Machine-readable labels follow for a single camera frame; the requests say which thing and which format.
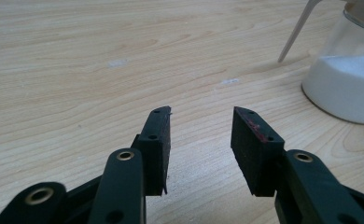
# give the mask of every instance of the wooden table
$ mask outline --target wooden table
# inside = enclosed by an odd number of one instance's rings
[[[343,2],[320,3],[283,63],[306,1],[0,2],[0,212],[43,181],[72,189],[128,147],[150,110],[173,108],[169,194],[148,223],[278,223],[230,149],[234,106],[364,192],[364,125],[315,107],[301,81]]]

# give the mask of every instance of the screw hole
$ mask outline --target screw hole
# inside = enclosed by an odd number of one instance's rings
[[[25,198],[25,203],[29,205],[37,205],[47,201],[53,195],[54,190],[51,188],[40,188],[33,190]]]
[[[116,210],[113,212],[110,212],[107,216],[106,216],[106,222],[109,224],[115,224],[120,222],[123,219],[124,215],[122,212]]]
[[[304,153],[295,153],[295,159],[298,160],[298,161],[304,161],[304,162],[312,162],[313,161],[313,158],[307,154],[304,154]]]
[[[133,157],[133,153],[131,151],[123,151],[120,152],[117,157],[120,161],[128,161]]]
[[[358,224],[357,220],[354,217],[351,217],[347,214],[339,214],[337,218],[343,224]]]

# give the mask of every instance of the black plastic bracket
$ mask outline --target black plastic bracket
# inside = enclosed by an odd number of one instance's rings
[[[364,195],[340,184],[325,164],[284,140],[254,111],[234,108],[231,148],[252,194],[273,196],[282,224],[364,223]]]
[[[69,192],[55,182],[23,190],[0,224],[146,223],[145,197],[167,193],[170,116],[170,106],[151,111],[132,147],[109,156],[103,175]]]

